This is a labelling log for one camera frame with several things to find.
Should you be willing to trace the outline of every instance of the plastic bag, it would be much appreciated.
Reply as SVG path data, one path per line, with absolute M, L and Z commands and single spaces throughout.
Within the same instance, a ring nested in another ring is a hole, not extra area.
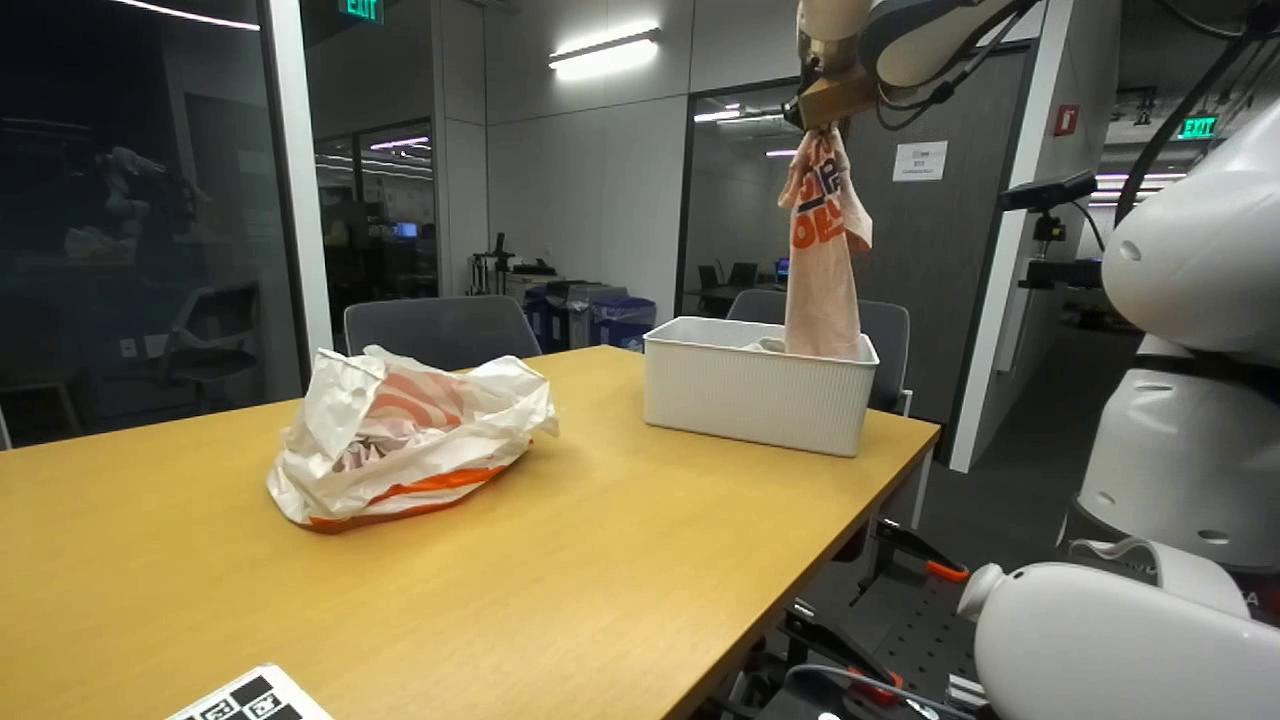
M 557 427 L 552 390 L 516 355 L 441 371 L 385 350 L 315 351 L 269 491 L 291 526 L 446 510 L 516 466 Z
M 839 127 L 804 132 L 780 203 L 792 208 L 788 351 L 855 355 L 852 253 L 874 250 L 874 215 L 852 194 Z

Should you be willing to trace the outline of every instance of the white plastic bin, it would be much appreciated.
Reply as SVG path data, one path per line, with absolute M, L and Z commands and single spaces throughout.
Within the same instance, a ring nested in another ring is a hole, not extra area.
M 644 335 L 644 420 L 831 457 L 855 457 L 880 370 L 785 355 L 785 326 L 675 316 Z

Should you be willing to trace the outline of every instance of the white robot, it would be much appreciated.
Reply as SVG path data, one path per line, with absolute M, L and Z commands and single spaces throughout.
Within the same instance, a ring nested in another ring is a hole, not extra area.
M 1033 4 L 802 0 L 792 120 L 944 99 L 979 35 Z M 1076 506 L 1129 535 L 1092 556 L 1150 582 L 979 569 L 961 617 L 984 695 L 1005 720 L 1280 718 L 1280 632 L 1226 573 L 1280 573 L 1280 103 L 1116 229 L 1105 291 L 1150 335 Z

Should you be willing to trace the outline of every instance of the wooden table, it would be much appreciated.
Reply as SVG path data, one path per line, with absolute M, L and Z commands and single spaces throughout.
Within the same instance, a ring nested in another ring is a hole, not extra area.
M 0 453 L 0 718 L 166 718 L 279 666 L 332 718 L 670 718 L 935 439 L 831 460 L 641 420 L 641 355 L 543 355 L 561 436 L 342 535 L 263 491 L 291 405 Z

